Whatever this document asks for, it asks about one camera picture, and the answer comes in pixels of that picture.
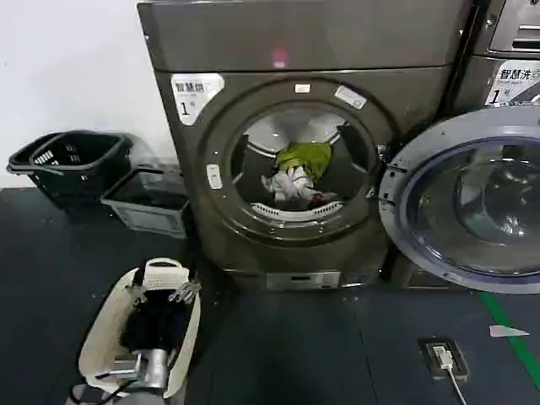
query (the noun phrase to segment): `small sticker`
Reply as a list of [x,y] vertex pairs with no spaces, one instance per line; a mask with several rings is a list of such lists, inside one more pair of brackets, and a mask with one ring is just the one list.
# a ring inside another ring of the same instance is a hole
[[540,94],[540,61],[506,61],[493,77],[485,105],[537,103]]
[[294,92],[295,93],[308,94],[308,93],[310,93],[310,91],[311,91],[311,84],[309,84],[309,83],[295,84],[294,85]]
[[515,329],[514,327],[505,327],[504,325],[489,325],[489,336],[492,338],[508,338],[510,336],[529,336],[529,332]]
[[339,86],[334,94],[341,101],[345,101],[347,104],[353,106],[357,110],[360,110],[367,99],[360,94],[353,92],[351,89],[345,86]]
[[170,76],[176,109],[182,124],[195,124],[203,108],[225,86],[217,73],[177,73]]
[[208,178],[208,183],[212,190],[219,190],[223,187],[218,165],[206,165],[206,177]]

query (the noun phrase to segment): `green cloth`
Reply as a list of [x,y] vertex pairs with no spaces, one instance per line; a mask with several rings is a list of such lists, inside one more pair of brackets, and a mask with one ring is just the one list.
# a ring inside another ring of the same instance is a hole
[[331,157],[329,142],[292,143],[279,151],[275,167],[286,172],[291,167],[303,166],[305,173],[313,182],[317,182],[327,169]]

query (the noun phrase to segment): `electrical outlet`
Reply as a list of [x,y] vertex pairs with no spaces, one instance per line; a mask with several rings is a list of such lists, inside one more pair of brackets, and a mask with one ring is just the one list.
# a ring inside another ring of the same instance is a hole
[[420,338],[418,345],[424,357],[424,361],[428,366],[429,373],[435,379],[441,379],[448,377],[448,372],[441,369],[439,360],[435,356],[433,348],[435,346],[442,346],[446,350],[449,350],[454,359],[454,366],[452,367],[452,373],[457,379],[466,380],[468,378],[468,368],[463,358],[462,352],[457,348],[456,343],[448,337],[428,337]]

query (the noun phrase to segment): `basket handle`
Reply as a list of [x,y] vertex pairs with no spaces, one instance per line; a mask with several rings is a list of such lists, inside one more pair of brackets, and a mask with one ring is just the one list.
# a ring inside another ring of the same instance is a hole
[[51,173],[52,175],[57,176],[64,176],[64,174],[59,170],[49,169],[48,167],[43,167],[39,165],[28,165],[24,166],[24,169],[22,170],[15,170],[11,167],[11,165],[8,165],[6,167],[6,170],[8,173],[11,173],[12,175],[33,175],[36,171],[46,171],[47,173]]
[[154,267],[152,266],[153,264],[158,263],[172,264],[176,268],[184,268],[180,262],[168,257],[155,257],[154,259],[145,260],[133,275],[132,286],[141,287],[144,284],[144,275],[146,274],[146,271]]

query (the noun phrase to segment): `washing machine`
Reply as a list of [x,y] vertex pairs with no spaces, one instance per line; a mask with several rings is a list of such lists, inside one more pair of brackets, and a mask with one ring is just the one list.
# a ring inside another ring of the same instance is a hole
[[389,164],[380,200],[399,250],[392,282],[540,292],[538,3],[476,3],[446,106],[455,117]]
[[[387,150],[432,122],[469,9],[468,0],[139,4],[208,258],[263,289],[376,279],[389,244],[376,193]],[[308,176],[317,198],[283,198],[272,188],[286,171],[278,162],[310,144],[326,156]]]

